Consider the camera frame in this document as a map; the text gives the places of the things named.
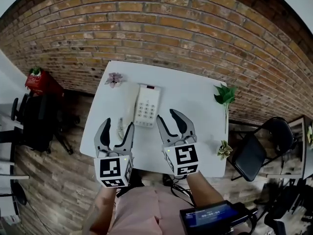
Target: display screen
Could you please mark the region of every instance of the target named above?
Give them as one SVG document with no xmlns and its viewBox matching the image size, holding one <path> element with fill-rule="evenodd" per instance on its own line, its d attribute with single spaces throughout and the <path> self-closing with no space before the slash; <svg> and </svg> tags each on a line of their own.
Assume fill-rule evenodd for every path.
<svg viewBox="0 0 313 235">
<path fill-rule="evenodd" d="M 230 205 L 222 204 L 205 210 L 186 213 L 185 220 L 189 227 L 197 227 L 206 224 L 213 224 L 237 214 L 238 212 Z"/>
</svg>

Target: telephone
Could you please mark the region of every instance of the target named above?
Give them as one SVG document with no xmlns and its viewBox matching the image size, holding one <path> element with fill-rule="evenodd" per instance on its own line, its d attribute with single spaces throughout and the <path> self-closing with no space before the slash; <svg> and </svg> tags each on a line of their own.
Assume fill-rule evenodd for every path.
<svg viewBox="0 0 313 235">
<path fill-rule="evenodd" d="M 124 138 L 124 130 L 133 122 L 134 125 L 152 128 L 157 117 L 161 88 L 133 82 L 121 85 L 124 95 L 124 115 L 119 119 L 117 133 Z"/>
</svg>

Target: pink flower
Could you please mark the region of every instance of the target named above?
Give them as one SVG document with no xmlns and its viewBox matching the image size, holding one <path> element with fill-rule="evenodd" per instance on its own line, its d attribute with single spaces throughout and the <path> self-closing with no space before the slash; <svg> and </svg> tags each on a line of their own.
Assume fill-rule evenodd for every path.
<svg viewBox="0 0 313 235">
<path fill-rule="evenodd" d="M 120 73 L 109 73 L 109 78 L 105 82 L 105 84 L 109 84 L 111 88 L 114 88 L 115 86 L 119 86 L 122 82 L 123 76 Z"/>
</svg>

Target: floor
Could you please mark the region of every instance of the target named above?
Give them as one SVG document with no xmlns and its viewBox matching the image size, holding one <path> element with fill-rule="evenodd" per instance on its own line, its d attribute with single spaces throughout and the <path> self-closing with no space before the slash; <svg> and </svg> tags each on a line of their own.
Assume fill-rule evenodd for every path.
<svg viewBox="0 0 313 235">
<path fill-rule="evenodd" d="M 69 155 L 56 141 L 51 144 L 51 154 L 32 151 L 24 146 L 17 147 L 15 171 L 30 176 L 29 180 L 20 181 L 30 203 L 26 206 L 19 205 L 22 223 L 17 228 L 22 234 L 49 234 L 38 217 L 53 235 L 68 235 L 81 229 L 84 217 L 100 188 L 94 176 L 93 159 L 79 152 L 92 100 L 91 96 L 68 95 L 68 110 L 79 115 L 81 119 L 75 128 L 64 132 L 74 154 Z M 236 125 L 229 127 L 229 129 L 237 128 L 240 127 Z M 230 144 L 236 142 L 237 138 L 237 136 L 230 136 Z M 258 138 L 267 148 L 267 152 L 273 153 L 273 147 L 267 140 L 266 133 L 261 133 Z M 298 162 L 298 159 L 291 157 L 285 164 L 283 172 L 294 171 Z M 224 199 L 233 203 L 243 202 L 251 208 L 254 206 L 253 201 L 260 197 L 264 185 L 269 182 L 269 179 L 264 177 L 265 174 L 280 172 L 281 162 L 278 160 L 262 168 L 259 176 L 252 183 L 242 178 L 232 182 L 230 178 L 238 174 L 227 163 L 223 178 L 207 178 L 207 180 L 223 195 Z M 153 185 L 160 180 L 160 174 L 143 172 L 145 185 Z M 188 187 L 186 181 L 181 181 L 180 184 Z M 299 222 L 302 212 L 303 210 L 300 210 L 298 215 L 287 218 L 288 234 L 305 231 L 304 224 Z M 260 235 L 270 234 L 270 228 L 262 222 L 259 222 L 256 231 Z"/>
</svg>

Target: potted plant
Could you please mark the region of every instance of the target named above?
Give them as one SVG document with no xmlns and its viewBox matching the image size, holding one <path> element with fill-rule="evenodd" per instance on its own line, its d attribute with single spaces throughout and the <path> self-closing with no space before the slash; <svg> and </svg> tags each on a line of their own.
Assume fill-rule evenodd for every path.
<svg viewBox="0 0 313 235">
<path fill-rule="evenodd" d="M 308 127 L 308 133 L 307 133 L 307 137 L 308 137 L 308 142 L 310 145 L 310 148 L 313 149 L 313 123 L 311 125 L 309 125 Z"/>
<path fill-rule="evenodd" d="M 227 126 L 228 108 L 231 102 L 235 101 L 235 91 L 237 87 L 228 88 L 221 84 L 221 87 L 215 86 L 219 91 L 219 95 L 214 95 L 215 100 L 224 106 L 225 109 L 225 134 Z"/>
<path fill-rule="evenodd" d="M 223 160 L 224 158 L 228 158 L 232 151 L 233 149 L 228 145 L 227 141 L 222 140 L 222 145 L 220 146 L 217 155 Z"/>
<path fill-rule="evenodd" d="M 34 68 L 31 68 L 29 71 L 29 74 L 32 76 L 41 76 L 42 69 L 39 66 L 35 66 Z"/>
</svg>

